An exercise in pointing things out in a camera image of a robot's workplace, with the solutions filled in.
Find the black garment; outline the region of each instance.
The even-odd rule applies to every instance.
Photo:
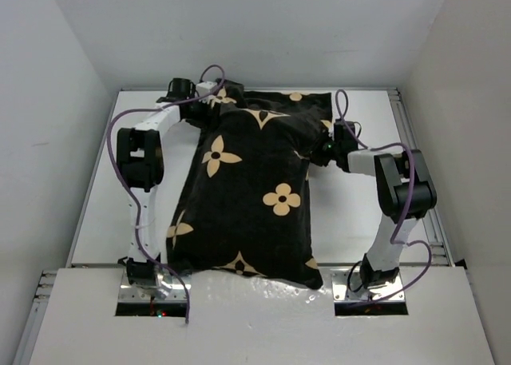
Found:
[[[169,265],[320,288],[308,157],[328,132],[331,95],[244,92],[228,81],[212,106],[168,230]]]

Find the white tabletop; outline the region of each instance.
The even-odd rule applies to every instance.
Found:
[[[408,283],[420,268],[402,267]],[[335,317],[315,292],[225,272],[192,276],[183,318],[115,317],[121,269],[62,269],[31,365],[492,365],[463,268],[433,267],[406,291],[409,315]]]
[[[308,92],[332,91],[313,89]],[[162,95],[164,92],[161,91],[120,92],[113,113],[131,108],[153,108],[156,99]],[[399,140],[387,91],[350,90],[348,95],[350,109],[347,118],[362,123],[362,139],[368,145],[378,146]],[[342,95],[340,103],[344,104]],[[117,123],[114,135],[120,127],[134,126],[145,116],[133,114],[123,118]],[[180,123],[163,140],[165,174],[156,199],[156,231],[161,236],[163,252],[164,237],[198,137],[198,129]],[[310,186],[312,248],[317,261],[354,263],[361,260],[374,241],[381,217],[374,178],[344,173],[332,162],[327,168],[311,166]],[[114,264],[127,255],[131,239],[128,197],[117,182],[106,148],[101,152],[79,228],[73,264]],[[410,240],[427,241],[422,222],[412,231]],[[402,254],[402,263],[424,263],[426,260],[426,250],[422,247],[408,248]]]

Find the white panel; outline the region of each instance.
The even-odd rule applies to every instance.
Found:
[[[511,0],[446,0],[406,86],[446,231],[473,273],[499,363],[511,363]]]
[[[163,94],[122,92],[114,113],[152,108]],[[362,123],[362,138],[367,144],[384,145],[399,139],[386,91],[348,91],[348,94],[348,118]],[[118,122],[119,127],[133,126],[144,116],[129,115]],[[198,138],[198,129],[180,123],[163,140],[165,175],[156,195],[156,233],[162,249]],[[361,260],[376,237],[382,215],[374,178],[344,173],[332,162],[327,168],[311,166],[310,185],[312,247],[317,261],[354,263]],[[130,236],[128,197],[117,182],[104,149],[78,234],[73,263],[116,263],[127,255]],[[426,240],[422,222],[410,235],[410,241],[417,239]],[[409,248],[402,255],[402,262],[426,260],[426,250],[420,247]]]
[[[0,0],[0,363],[65,263],[112,98],[54,0]]]
[[[57,0],[108,82],[162,87],[212,62],[262,86],[404,81],[443,0]]]
[[[419,268],[403,268],[405,282]],[[318,292],[229,273],[192,276],[190,324],[115,317],[120,269],[63,269],[31,365],[492,365],[462,268],[431,268],[406,293],[409,315],[334,316]]]

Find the wall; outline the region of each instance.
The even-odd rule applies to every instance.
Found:
[[[213,62],[252,86],[395,86],[443,0],[56,0],[113,88],[197,79]]]
[[[511,0],[446,0],[404,89],[498,363],[511,363]]]
[[[65,264],[113,100],[54,0],[0,0],[0,364]]]

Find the black fabric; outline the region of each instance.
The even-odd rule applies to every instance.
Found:
[[[328,132],[331,95],[245,92],[228,81],[168,230],[178,272],[223,269],[323,285],[311,251],[308,156]]]

